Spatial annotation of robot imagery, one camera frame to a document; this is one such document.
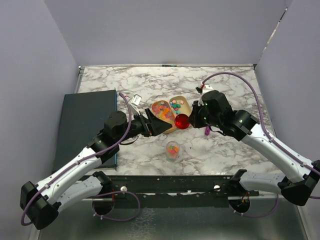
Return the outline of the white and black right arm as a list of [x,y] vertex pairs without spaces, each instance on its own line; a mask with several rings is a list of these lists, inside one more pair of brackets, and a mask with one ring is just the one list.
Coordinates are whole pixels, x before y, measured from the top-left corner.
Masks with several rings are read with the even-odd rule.
[[217,90],[201,91],[188,118],[194,128],[215,127],[258,151],[280,170],[280,174],[238,171],[229,189],[240,196],[246,191],[281,194],[287,201],[304,206],[320,180],[320,162],[295,152],[270,134],[246,110],[233,110],[226,96]]

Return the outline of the red round lid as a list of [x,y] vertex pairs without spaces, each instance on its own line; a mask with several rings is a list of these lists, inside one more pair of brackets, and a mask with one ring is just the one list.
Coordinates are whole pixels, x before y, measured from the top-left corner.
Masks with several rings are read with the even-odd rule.
[[189,116],[184,113],[178,114],[175,117],[174,124],[180,130],[187,129],[190,126]]

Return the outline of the clear plastic cup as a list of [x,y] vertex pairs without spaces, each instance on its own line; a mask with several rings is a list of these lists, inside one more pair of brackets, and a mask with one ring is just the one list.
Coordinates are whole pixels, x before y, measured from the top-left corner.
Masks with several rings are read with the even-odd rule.
[[176,141],[170,141],[166,145],[166,159],[169,162],[177,162],[180,154],[180,144]]

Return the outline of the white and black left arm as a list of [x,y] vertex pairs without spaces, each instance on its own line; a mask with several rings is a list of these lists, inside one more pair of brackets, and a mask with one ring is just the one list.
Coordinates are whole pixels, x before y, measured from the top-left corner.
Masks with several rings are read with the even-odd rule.
[[23,210],[20,223],[27,226],[25,218],[29,218],[29,223],[41,230],[50,225],[60,212],[78,201],[114,195],[115,185],[102,171],[94,172],[82,182],[78,181],[112,158],[123,141],[138,135],[158,136],[172,127],[172,124],[154,116],[150,109],[146,109],[145,113],[146,116],[131,116],[114,111],[104,123],[104,128],[74,159],[38,183],[26,182],[20,192],[20,207]]

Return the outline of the purple plastic scoop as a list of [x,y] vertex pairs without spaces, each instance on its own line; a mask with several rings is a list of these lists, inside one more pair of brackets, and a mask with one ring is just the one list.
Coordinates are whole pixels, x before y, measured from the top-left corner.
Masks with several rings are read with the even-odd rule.
[[208,136],[208,135],[210,134],[210,132],[211,132],[211,129],[210,129],[209,126],[207,126],[207,127],[205,128],[204,134],[205,134],[206,136]]

